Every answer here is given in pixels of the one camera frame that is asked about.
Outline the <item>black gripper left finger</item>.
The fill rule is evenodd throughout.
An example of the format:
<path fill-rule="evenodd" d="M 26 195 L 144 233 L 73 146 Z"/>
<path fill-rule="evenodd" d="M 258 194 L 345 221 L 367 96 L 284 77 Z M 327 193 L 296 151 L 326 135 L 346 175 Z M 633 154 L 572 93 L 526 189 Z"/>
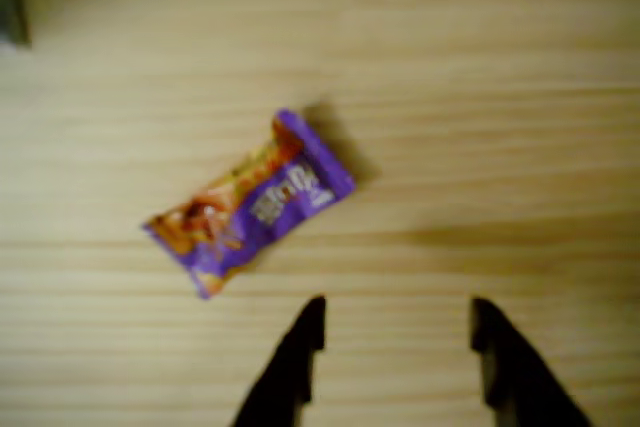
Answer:
<path fill-rule="evenodd" d="M 298 426 L 312 401 L 313 362 L 326 342 L 326 298 L 311 298 L 283 335 L 234 419 L 236 426 Z"/>

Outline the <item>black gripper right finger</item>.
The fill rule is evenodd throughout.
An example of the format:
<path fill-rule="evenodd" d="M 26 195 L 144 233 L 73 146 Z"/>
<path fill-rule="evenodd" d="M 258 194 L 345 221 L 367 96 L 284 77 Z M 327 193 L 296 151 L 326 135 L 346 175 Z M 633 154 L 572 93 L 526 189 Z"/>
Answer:
<path fill-rule="evenodd" d="M 479 355 L 482 395 L 497 426 L 589 426 L 538 351 L 501 309 L 475 297 L 470 347 Z"/>

